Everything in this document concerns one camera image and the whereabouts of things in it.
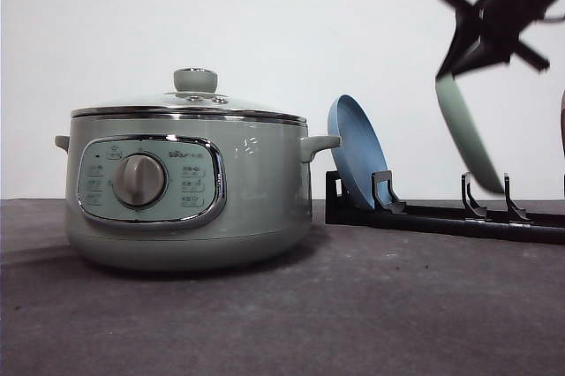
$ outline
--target pot base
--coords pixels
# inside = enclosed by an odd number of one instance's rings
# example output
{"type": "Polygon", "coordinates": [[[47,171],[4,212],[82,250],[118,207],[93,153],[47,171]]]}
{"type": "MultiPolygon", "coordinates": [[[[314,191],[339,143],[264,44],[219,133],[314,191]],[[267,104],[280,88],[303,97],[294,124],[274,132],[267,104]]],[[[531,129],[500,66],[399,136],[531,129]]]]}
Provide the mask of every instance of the pot base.
{"type": "Polygon", "coordinates": [[[71,245],[96,263],[129,270],[178,272],[250,264],[278,255],[309,230],[303,223],[242,237],[184,240],[124,240],[68,232],[71,245]]]}

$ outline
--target stainless steel rim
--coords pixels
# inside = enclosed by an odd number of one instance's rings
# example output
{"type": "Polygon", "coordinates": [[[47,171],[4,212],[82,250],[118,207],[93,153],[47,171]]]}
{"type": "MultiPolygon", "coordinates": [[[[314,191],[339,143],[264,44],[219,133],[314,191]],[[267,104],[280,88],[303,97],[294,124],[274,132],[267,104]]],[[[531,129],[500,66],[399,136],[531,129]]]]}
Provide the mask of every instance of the stainless steel rim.
{"type": "Polygon", "coordinates": [[[164,118],[169,120],[216,120],[223,122],[250,122],[250,123],[271,123],[286,124],[291,126],[307,127],[306,120],[289,120],[286,118],[272,117],[245,117],[235,115],[216,115],[216,114],[182,114],[182,113],[127,113],[127,114],[100,114],[89,116],[74,117],[85,120],[124,120],[124,119],[141,119],[141,118],[164,118]]]}
{"type": "Polygon", "coordinates": [[[71,117],[86,116],[111,116],[116,114],[179,114],[183,116],[219,116],[219,117],[254,117],[262,119],[274,119],[291,122],[306,123],[306,119],[292,114],[276,113],[272,111],[258,111],[254,109],[210,109],[206,107],[190,107],[190,108],[168,108],[168,107],[152,107],[152,106],[123,106],[123,107],[94,107],[89,109],[75,109],[71,113],[71,117]]]}

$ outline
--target control knob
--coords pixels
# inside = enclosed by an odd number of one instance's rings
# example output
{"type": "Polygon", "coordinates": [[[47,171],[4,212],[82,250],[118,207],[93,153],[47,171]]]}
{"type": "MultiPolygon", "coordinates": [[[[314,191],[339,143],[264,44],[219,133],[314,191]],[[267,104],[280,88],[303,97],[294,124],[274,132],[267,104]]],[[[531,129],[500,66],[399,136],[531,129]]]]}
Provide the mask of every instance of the control knob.
{"type": "Polygon", "coordinates": [[[114,170],[114,193],[125,204],[143,207],[161,195],[165,174],[159,162],[143,154],[125,157],[114,170]]]}

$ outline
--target black dish rack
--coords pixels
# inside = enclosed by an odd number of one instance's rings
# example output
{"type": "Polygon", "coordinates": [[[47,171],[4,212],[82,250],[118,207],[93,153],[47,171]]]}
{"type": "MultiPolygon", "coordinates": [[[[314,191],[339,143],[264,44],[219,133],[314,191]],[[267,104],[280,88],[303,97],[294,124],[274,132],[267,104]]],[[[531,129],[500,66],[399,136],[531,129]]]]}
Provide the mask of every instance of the black dish rack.
{"type": "Polygon", "coordinates": [[[510,179],[504,175],[506,210],[482,207],[471,195],[471,174],[461,176],[463,207],[411,205],[401,201],[392,187],[392,171],[371,175],[374,210],[357,207],[337,171],[326,173],[326,223],[483,237],[542,244],[565,244],[565,214],[533,213],[510,198],[510,179]],[[340,182],[341,194],[337,183],[340,182]],[[385,204],[377,190],[387,183],[392,202],[385,204]]]}

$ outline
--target blue bowl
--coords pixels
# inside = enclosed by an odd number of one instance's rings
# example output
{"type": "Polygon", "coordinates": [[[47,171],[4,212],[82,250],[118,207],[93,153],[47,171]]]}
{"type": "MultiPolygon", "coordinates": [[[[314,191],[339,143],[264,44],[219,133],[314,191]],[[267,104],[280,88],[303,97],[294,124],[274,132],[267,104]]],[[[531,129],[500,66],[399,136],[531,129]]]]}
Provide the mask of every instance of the blue bowl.
{"type": "MultiPolygon", "coordinates": [[[[332,104],[328,134],[342,138],[342,145],[331,151],[345,188],[359,207],[373,210],[371,175],[388,169],[387,162],[371,122],[349,95],[340,96],[332,104]]],[[[382,202],[392,202],[386,182],[380,183],[377,189],[382,202]]]]}

